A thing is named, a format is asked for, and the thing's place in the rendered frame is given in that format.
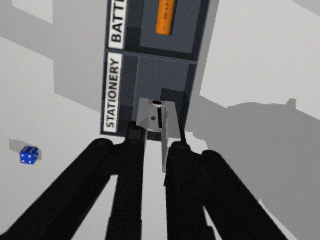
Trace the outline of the orange aa battery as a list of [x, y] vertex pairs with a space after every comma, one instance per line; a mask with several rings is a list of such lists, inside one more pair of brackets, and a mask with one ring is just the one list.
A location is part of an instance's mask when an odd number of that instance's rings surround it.
[[156, 33], [170, 34], [174, 4], [175, 0], [159, 0]]

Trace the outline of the dark grey three-compartment bin rack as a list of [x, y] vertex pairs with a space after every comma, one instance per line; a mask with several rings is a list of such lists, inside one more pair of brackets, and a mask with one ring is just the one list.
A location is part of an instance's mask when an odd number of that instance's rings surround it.
[[185, 130], [210, 0], [175, 0], [169, 35], [159, 0], [107, 0], [100, 135], [125, 137], [139, 98], [175, 102]]

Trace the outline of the blue die with white pips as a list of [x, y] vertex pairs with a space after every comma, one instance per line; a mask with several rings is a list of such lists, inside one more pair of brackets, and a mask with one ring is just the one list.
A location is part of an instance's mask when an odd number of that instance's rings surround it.
[[25, 164], [34, 164], [38, 159], [38, 148], [25, 146], [20, 151], [20, 162]]

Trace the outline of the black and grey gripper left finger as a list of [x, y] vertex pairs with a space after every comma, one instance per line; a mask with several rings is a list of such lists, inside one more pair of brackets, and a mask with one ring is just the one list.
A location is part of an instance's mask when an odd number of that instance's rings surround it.
[[93, 140], [0, 240], [71, 240], [112, 175], [118, 177], [105, 240], [141, 240], [148, 104], [139, 98], [124, 142]]

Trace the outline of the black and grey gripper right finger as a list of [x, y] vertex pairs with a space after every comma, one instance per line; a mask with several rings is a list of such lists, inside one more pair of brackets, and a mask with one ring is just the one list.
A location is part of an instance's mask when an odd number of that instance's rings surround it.
[[161, 147], [167, 240], [216, 240], [204, 207], [222, 240], [288, 240], [218, 152], [191, 151], [175, 102], [165, 104]]

